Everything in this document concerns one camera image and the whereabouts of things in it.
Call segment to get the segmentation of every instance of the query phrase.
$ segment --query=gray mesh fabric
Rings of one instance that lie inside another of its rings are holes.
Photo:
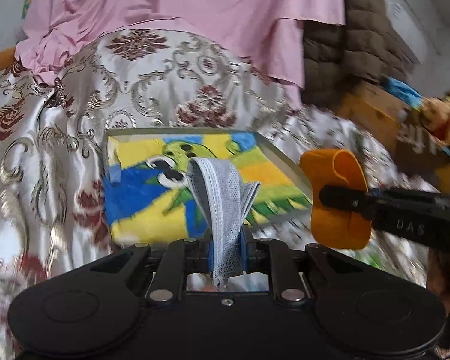
[[[240,228],[260,183],[244,184],[227,160],[192,158],[187,169],[188,186],[214,238],[214,282],[242,274]]]

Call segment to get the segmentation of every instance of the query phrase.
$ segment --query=pink cloth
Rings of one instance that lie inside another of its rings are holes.
[[[156,28],[198,33],[253,60],[264,73],[304,86],[297,20],[344,24],[344,0],[32,0],[15,57],[48,84],[104,33]]]

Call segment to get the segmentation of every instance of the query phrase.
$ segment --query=brown quilted fabric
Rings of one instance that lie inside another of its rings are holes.
[[[345,9],[344,27],[304,23],[303,103],[333,108],[360,79],[406,80],[403,53],[384,0],[345,0]]]

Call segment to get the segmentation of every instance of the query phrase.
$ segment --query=floral patterned fabric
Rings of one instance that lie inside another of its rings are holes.
[[[6,324],[18,293],[111,252],[100,182],[106,129],[251,128],[295,161],[315,147],[356,150],[361,135],[353,124],[312,108],[290,110],[283,85],[249,62],[191,33],[126,29],[71,58],[54,88],[38,85],[19,64],[0,77],[0,360],[18,350]],[[370,185],[422,187],[403,178],[372,137],[360,147]],[[308,221],[263,233],[302,248],[313,240]],[[408,244],[385,249],[390,242],[396,238],[374,238],[373,249],[356,257],[418,278],[416,254],[401,252]]]

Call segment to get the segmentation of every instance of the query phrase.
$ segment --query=silver bolt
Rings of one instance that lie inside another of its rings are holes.
[[[231,299],[222,299],[222,304],[224,305],[224,306],[228,306],[228,307],[230,307],[230,306],[233,306],[233,300],[231,300]]]
[[[167,289],[156,289],[150,293],[150,299],[155,302],[168,302],[173,298],[173,292]]]
[[[290,302],[299,302],[305,297],[305,293],[296,288],[289,288],[282,292],[282,298]]]

